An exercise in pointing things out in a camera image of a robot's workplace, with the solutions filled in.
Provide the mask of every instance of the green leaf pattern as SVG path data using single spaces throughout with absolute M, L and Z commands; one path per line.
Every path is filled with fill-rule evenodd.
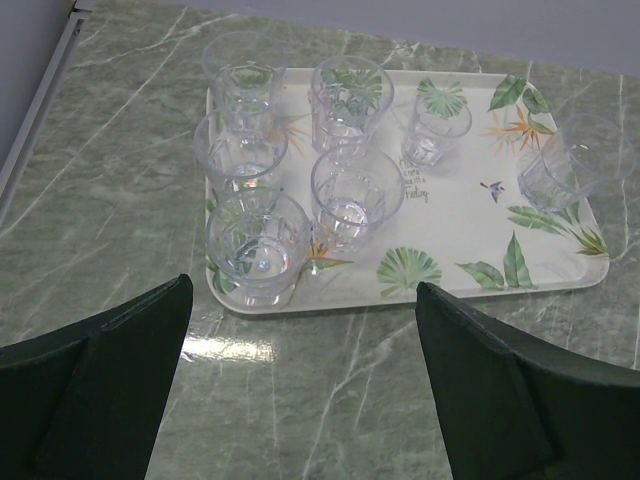
M 223 294 L 231 293 L 236 289 L 236 285 L 231 278 L 218 268 L 218 266 L 211 261 L 207 255 L 207 268 L 211 270 L 213 274 L 213 288 Z
M 438 284 L 441 277 L 442 270 L 433 258 L 422 250 L 406 247 L 388 249 L 376 271 L 379 283 L 391 285 L 380 292 L 382 297 L 415 290 L 420 282 Z
M 513 232 L 502 263 L 507 285 L 513 288 L 532 288 L 534 286 L 515 232 Z
M 507 253 L 502 259 L 504 277 L 496 267 L 487 262 L 458 263 L 457 265 L 471 275 L 483 290 L 504 290 L 505 281 L 511 288 L 536 288 L 531 281 L 529 268 L 515 232 L 507 247 Z
M 500 270 L 486 262 L 458 263 L 460 268 L 473 277 L 483 290 L 502 290 L 504 278 Z
M 507 75 L 504 80 L 500 82 L 500 85 L 496 87 L 496 91 L 489 104 L 489 111 L 515 104 L 520 99 L 526 86 L 527 81 L 524 78 Z
M 226 74 L 236 87 L 242 90 L 253 90 L 267 87 L 275 75 L 275 70 L 260 66 L 256 62 L 247 62 L 245 65 L 224 67 L 221 73 Z
M 527 88 L 522 94 L 522 101 L 529 109 L 531 115 L 538 113 L 549 113 L 549 104 L 544 96 L 535 88 Z
M 609 249 L 602 235 L 595 228 L 584 227 L 580 222 L 580 202 L 569 205 L 564 210 L 548 214 L 532 207 L 508 207 L 513 213 L 509 220 L 521 227 L 542 230 L 567 238 L 575 238 L 580 246 L 576 253 L 589 257 L 606 257 Z
M 326 69 L 320 75 L 337 112 L 359 117 L 378 107 L 382 77 L 376 69 Z
M 521 227 L 543 230 L 547 233 L 562 234 L 567 229 L 557 222 L 551 215 L 540 212 L 532 207 L 509 207 L 514 215 L 509 217 L 516 225 Z
M 422 99 L 425 109 L 444 119 L 460 115 L 467 104 L 467 98 L 462 92 L 459 82 L 439 89 L 428 77 L 422 79 L 418 85 L 418 98 Z

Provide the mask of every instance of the table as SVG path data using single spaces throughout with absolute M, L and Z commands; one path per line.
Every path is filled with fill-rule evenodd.
M 450 478 L 413 306 L 283 315 L 225 311 L 207 287 L 202 48 L 251 29 L 291 66 L 338 53 L 389 69 L 530 78 L 559 123 L 598 110 L 640 147 L 640 81 L 333 29 L 125 0 L 92 17 L 0 227 L 0 342 L 113 307 L 180 272 L 191 326 L 147 478 Z M 556 345 L 640 368 L 637 176 L 593 200 L 612 268 L 576 292 L 473 306 Z

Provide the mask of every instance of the bird print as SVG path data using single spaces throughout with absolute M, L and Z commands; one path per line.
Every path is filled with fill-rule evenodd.
M 485 183 L 480 182 L 480 185 L 491 193 L 491 198 L 493 201 L 498 203 L 498 197 L 504 192 L 504 187 L 502 186 L 502 182 L 495 182 L 491 185 L 486 185 Z

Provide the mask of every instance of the glass rim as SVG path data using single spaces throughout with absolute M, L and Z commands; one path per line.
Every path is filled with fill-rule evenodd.
M 235 36 L 240 36 L 240 37 L 246 37 L 246 36 L 253 36 L 253 37 L 257 37 L 257 38 L 262 38 L 263 40 L 266 40 L 270 43 L 273 44 L 273 46 L 275 46 L 279 52 L 280 52 L 280 57 L 282 59 L 282 65 L 280 65 L 280 67 L 278 67 L 278 69 L 282 69 L 282 71 L 279 71 L 277 74 L 277 79 L 281 80 L 282 78 L 284 78 L 284 74 L 287 71 L 287 66 L 289 63 L 289 59 L 287 57 L 287 52 L 284 49 L 284 45 L 282 45 L 282 42 L 280 42 L 278 39 L 272 37 L 271 35 L 267 35 L 266 33 L 261 33 L 261 32 L 252 32 L 250 30 L 234 30 L 232 32 L 227 32 L 227 33 L 223 33 L 222 35 L 218 35 L 217 37 L 215 37 L 213 40 L 211 40 L 202 50 L 202 55 L 201 55 L 201 60 L 200 63 L 202 65 L 202 70 L 204 71 L 205 76 L 207 77 L 207 79 L 210 82 L 213 82 L 216 78 L 218 78 L 218 72 L 220 71 L 219 68 L 217 69 L 213 69 L 210 68 L 209 63 L 207 61 L 207 57 L 209 57 L 209 54 L 211 53 L 211 50 L 213 48 L 213 46 L 215 46 L 216 42 L 219 42 L 220 40 L 224 40 L 224 39 L 228 39 L 228 38 L 233 38 Z M 251 91 L 253 89 L 238 89 L 240 91 Z
M 471 130 L 471 127 L 473 126 L 473 115 L 471 113 L 471 109 L 469 108 L 469 105 L 463 105 L 462 109 L 466 112 L 469 113 L 469 122 L 467 123 L 467 125 L 464 128 L 464 131 L 462 131 L 461 133 L 457 134 L 457 135 L 445 135 L 442 133 L 438 133 L 435 130 L 433 130 L 432 128 L 430 128 L 428 125 L 426 125 L 423 121 L 422 121 L 422 115 L 420 115 L 420 113 L 418 113 L 418 105 L 420 105 L 422 102 L 420 101 L 420 98 L 416 98 L 416 102 L 415 105 L 413 107 L 414 112 L 416 113 L 416 116 L 418 118 L 418 123 L 420 123 L 420 125 L 422 125 L 424 128 L 426 128 L 427 130 L 429 130 L 431 133 L 433 133 L 434 135 L 438 135 L 439 137 L 443 137 L 443 138 L 451 138 L 451 139 L 455 139 L 455 138 L 461 138 L 464 137 L 467 133 L 469 133 L 469 131 Z M 427 111 L 426 113 L 428 113 L 429 115 L 433 115 L 434 117 L 439 117 L 442 118 L 443 120 L 447 121 L 448 119 L 441 117 L 440 115 L 438 115 L 437 113 L 432 113 Z
M 385 99 L 384 107 L 378 108 L 374 113 L 371 113 L 369 115 L 353 115 L 350 118 L 373 117 L 373 116 L 376 116 L 376 115 L 381 115 L 384 112 L 386 112 L 389 109 L 389 107 L 391 106 L 391 104 L 393 103 L 393 99 L 395 97 L 395 86 L 393 85 L 393 80 L 391 80 L 391 77 L 389 76 L 387 71 L 384 68 L 382 68 L 380 65 L 378 65 L 377 63 L 375 63 L 372 60 L 369 60 L 368 58 L 360 57 L 358 55 L 334 55 L 333 57 L 326 58 L 322 62 L 320 62 L 318 64 L 318 66 L 316 68 L 314 68 L 313 72 L 311 73 L 311 94 L 313 95 L 313 97 L 316 100 L 318 100 L 320 103 L 324 103 L 322 101 L 322 99 L 320 98 L 320 92 L 317 91 L 316 88 L 314 87 L 314 81 L 318 77 L 319 72 L 323 68 L 325 68 L 326 65 L 330 64 L 331 62 L 335 62 L 336 60 L 345 59 L 345 58 L 349 59 L 349 60 L 357 60 L 359 62 L 363 62 L 363 63 L 369 64 L 372 68 L 375 68 L 376 70 L 378 70 L 380 72 L 380 74 L 382 75 L 382 77 L 384 77 L 387 80 L 387 83 L 389 84 L 389 95 Z
M 225 274 L 231 277 L 232 280 L 238 277 L 238 273 L 234 271 L 232 268 L 230 268 L 228 263 L 221 261 L 220 256 L 216 253 L 217 249 L 214 249 L 212 245 L 213 235 L 211 234 L 212 233 L 211 231 L 213 227 L 213 221 L 216 218 L 216 214 L 219 211 L 222 211 L 225 204 L 235 200 L 236 197 L 240 197 L 241 195 L 258 195 L 262 193 L 272 193 L 272 194 L 275 193 L 275 202 L 283 199 L 287 203 L 289 203 L 291 206 L 293 206 L 295 210 L 297 210 L 297 212 L 300 214 L 300 217 L 302 218 L 304 223 L 304 225 L 301 228 L 301 234 L 304 236 L 304 238 L 301 239 L 302 240 L 301 243 L 304 243 L 305 248 L 308 248 L 309 244 L 311 243 L 311 221 L 309 220 L 309 217 L 307 216 L 307 213 L 304 211 L 302 206 L 290 195 L 283 193 L 281 190 L 276 190 L 275 188 L 269 188 L 269 187 L 243 188 L 238 190 L 237 192 L 233 192 L 230 196 L 218 202 L 218 204 L 213 208 L 213 210 L 209 214 L 209 218 L 207 219 L 207 227 L 205 232 L 207 254 L 209 255 L 209 258 L 213 263 L 215 263 L 218 266 L 218 268 L 220 268 Z M 306 258 L 306 254 L 303 254 L 302 260 L 304 261 L 305 258 Z M 293 269 L 291 271 L 285 270 L 282 273 L 278 273 L 277 275 L 274 275 L 273 277 L 268 277 L 268 278 L 243 278 L 242 281 L 243 283 L 248 285 L 264 284 L 266 282 L 272 282 L 272 281 L 287 278 L 292 274 L 295 275 L 296 270 L 297 269 Z
M 322 202 L 320 200 L 320 197 L 318 196 L 318 192 L 316 191 L 316 187 L 314 186 L 316 172 L 318 170 L 318 167 L 320 166 L 320 164 L 330 154 L 332 154 L 333 152 L 335 152 L 335 151 L 337 151 L 338 149 L 341 149 L 341 148 L 364 148 L 368 152 L 374 152 L 374 153 L 382 155 L 382 158 L 384 158 L 384 161 L 391 165 L 391 167 L 395 170 L 395 172 L 397 174 L 397 178 L 402 183 L 402 192 L 399 195 L 399 197 L 400 197 L 399 200 L 394 204 L 393 208 L 388 210 L 386 215 L 384 215 L 382 218 L 376 220 L 375 222 L 356 223 L 356 222 L 350 222 L 349 220 L 344 220 L 344 219 L 338 217 L 337 215 L 335 215 L 334 213 L 330 212 L 327 209 L 327 207 L 324 204 L 324 202 Z M 391 217 L 393 217 L 396 213 L 398 213 L 398 210 L 400 210 L 400 207 L 402 207 L 402 204 L 404 203 L 404 196 L 405 196 L 404 189 L 406 187 L 406 181 L 404 179 L 404 175 L 402 175 L 402 171 L 400 170 L 400 167 L 398 167 L 398 164 L 395 161 L 393 161 L 393 159 L 389 155 L 387 155 L 385 152 L 383 152 L 382 150 L 379 150 L 377 148 L 374 148 L 374 147 L 361 145 L 359 143 L 349 143 L 349 144 L 345 144 L 345 145 L 339 145 L 337 147 L 332 148 L 331 150 L 327 150 L 325 153 L 320 155 L 320 157 L 318 157 L 316 162 L 313 164 L 313 168 L 311 169 L 310 186 L 311 186 L 311 196 L 312 196 L 313 200 L 320 206 L 322 211 L 324 213 L 326 213 L 327 215 L 329 215 L 332 219 L 334 219 L 335 221 L 337 221 L 339 223 L 348 225 L 350 227 L 369 227 L 369 228 L 371 228 L 371 227 L 375 227 L 377 225 L 383 224 L 384 222 L 389 220 Z
M 207 171 L 212 171 L 216 176 L 221 177 L 225 180 L 252 180 L 254 178 L 258 178 L 258 177 L 262 177 L 263 175 L 266 175 L 268 173 L 270 173 L 271 171 L 275 170 L 284 160 L 285 156 L 287 155 L 288 151 L 289 151 L 289 132 L 287 131 L 286 127 L 284 125 L 282 125 L 281 122 L 278 121 L 278 119 L 275 117 L 275 115 L 273 115 L 271 113 L 270 110 L 266 109 L 264 110 L 264 113 L 268 113 L 270 115 L 273 115 L 273 127 L 272 128 L 277 128 L 280 133 L 282 134 L 282 137 L 284 138 L 283 141 L 283 147 L 282 147 L 282 151 L 279 152 L 277 157 L 274 157 L 274 161 L 273 163 L 265 168 L 264 170 L 261 170 L 258 173 L 254 173 L 252 175 L 229 175 L 227 173 L 223 173 L 220 170 L 211 167 L 207 162 L 206 162 L 206 158 L 208 158 L 208 153 L 205 153 L 202 151 L 202 149 L 199 149 L 196 147 L 197 144 L 197 139 L 200 136 L 200 134 L 202 133 L 202 130 L 207 128 L 207 136 L 209 135 L 208 133 L 208 126 L 209 126 L 209 122 L 213 121 L 215 122 L 215 115 L 217 113 L 224 113 L 230 112 L 230 108 L 228 107 L 220 107 L 220 108 L 216 108 L 214 110 L 212 110 L 210 113 L 208 113 L 207 115 L 205 115 L 204 117 L 202 117 L 200 119 L 200 122 L 198 123 L 198 126 L 196 127 L 195 133 L 193 134 L 193 145 L 194 145 L 194 150 L 195 150 L 195 154 L 196 154 L 196 158 L 198 159 L 198 162 L 200 162 L 200 164 L 205 168 L 205 170 Z M 209 139 L 208 142 L 209 146 L 211 146 L 211 140 Z
M 603 180 L 603 181 L 607 181 L 607 182 L 615 182 L 615 181 L 620 181 L 620 180 L 624 180 L 625 178 L 629 177 L 633 171 L 636 169 L 637 163 L 638 163 L 638 158 L 636 155 L 636 151 L 635 148 L 633 147 L 633 143 L 631 143 L 631 140 L 629 140 L 629 138 L 627 137 L 627 135 L 622 131 L 622 129 L 620 129 L 620 127 L 618 127 L 615 123 L 613 123 L 610 120 L 607 120 L 606 118 L 597 115 L 595 113 L 589 113 L 589 112 L 583 112 L 583 113 L 574 113 L 573 115 L 571 115 L 566 122 L 564 122 L 562 125 L 560 125 L 560 127 L 557 128 L 556 132 L 554 133 L 554 135 L 556 134 L 560 134 L 561 135 L 561 140 L 562 140 L 562 145 L 565 148 L 565 150 L 567 150 L 567 152 L 569 153 L 569 156 L 571 157 L 571 161 L 575 162 L 576 164 L 580 165 L 582 168 L 584 168 L 587 171 L 590 171 L 592 169 L 588 168 L 587 166 L 585 166 L 584 162 L 581 162 L 575 155 L 573 155 L 573 153 L 571 153 L 571 150 L 569 150 L 567 148 L 567 143 L 566 140 L 564 138 L 563 135 L 563 129 L 566 128 L 567 126 L 570 126 L 571 124 L 575 124 L 576 122 L 578 122 L 581 119 L 586 119 L 586 118 L 591 118 L 594 119 L 598 122 L 601 122 L 603 124 L 606 124 L 608 128 L 611 128 L 615 131 L 618 132 L 618 134 L 620 135 L 621 141 L 619 143 L 618 146 L 618 150 L 620 149 L 620 146 L 622 145 L 622 143 L 626 144 L 626 147 L 629 149 L 630 155 L 633 158 L 633 161 L 631 162 L 631 165 L 629 165 L 629 167 L 625 170 L 625 174 L 623 175 L 616 175 L 616 176 L 608 176 L 608 175 L 600 175 L 600 178 L 598 179 L 598 181 Z M 545 143 L 545 145 L 540 149 L 540 152 L 538 153 L 541 157 L 541 160 L 544 164 L 545 169 L 551 174 L 551 176 L 553 177 L 553 179 L 559 183 L 560 185 L 567 187 L 569 190 L 573 191 L 574 188 L 570 187 L 569 185 L 567 185 L 566 182 L 559 180 L 558 178 L 556 178 L 556 176 L 553 174 L 551 168 L 549 167 L 548 161 L 545 159 L 545 155 L 544 155 L 544 149 L 545 146 L 547 144 Z

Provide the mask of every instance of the empty glass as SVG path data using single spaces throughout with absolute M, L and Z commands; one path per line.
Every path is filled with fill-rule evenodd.
M 313 147 L 323 153 L 366 144 L 393 101 L 389 75 L 375 63 L 343 55 L 323 61 L 311 76 Z
M 618 127 L 597 115 L 577 114 L 539 154 L 521 159 L 518 184 L 535 208 L 555 212 L 628 177 L 635 165 L 633 146 Z
M 311 225 L 288 195 L 240 190 L 218 203 L 207 223 L 211 260 L 238 287 L 243 304 L 286 301 L 306 261 Z
M 311 196 L 316 235 L 332 250 L 354 253 L 400 209 L 405 183 L 385 153 L 345 145 L 316 161 Z
M 200 121 L 193 138 L 196 157 L 217 199 L 243 188 L 280 189 L 288 146 L 286 128 L 257 101 L 213 110 Z
M 258 100 L 277 110 L 287 68 L 277 40 L 256 32 L 220 35 L 205 47 L 202 67 L 216 105 Z
M 457 115 L 443 117 L 430 109 L 423 98 L 416 99 L 409 129 L 402 142 L 402 159 L 416 167 L 431 167 L 453 150 L 471 129 L 471 111 L 462 105 Z

